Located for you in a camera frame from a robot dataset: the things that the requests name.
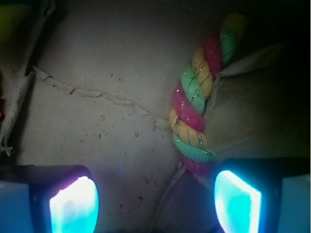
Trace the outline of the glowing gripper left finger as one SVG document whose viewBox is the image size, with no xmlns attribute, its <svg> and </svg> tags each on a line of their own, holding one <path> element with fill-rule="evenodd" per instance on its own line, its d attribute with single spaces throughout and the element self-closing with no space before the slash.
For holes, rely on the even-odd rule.
<svg viewBox="0 0 311 233">
<path fill-rule="evenodd" d="M 2 233 L 93 233 L 98 214 L 98 189 L 86 166 L 0 168 Z"/>
</svg>

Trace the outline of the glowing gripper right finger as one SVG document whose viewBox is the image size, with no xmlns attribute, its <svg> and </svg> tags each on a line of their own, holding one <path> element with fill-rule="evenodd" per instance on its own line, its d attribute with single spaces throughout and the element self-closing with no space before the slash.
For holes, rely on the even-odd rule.
<svg viewBox="0 0 311 233">
<path fill-rule="evenodd" d="M 225 233 L 309 233 L 310 159 L 226 159 L 215 178 L 214 204 Z"/>
</svg>

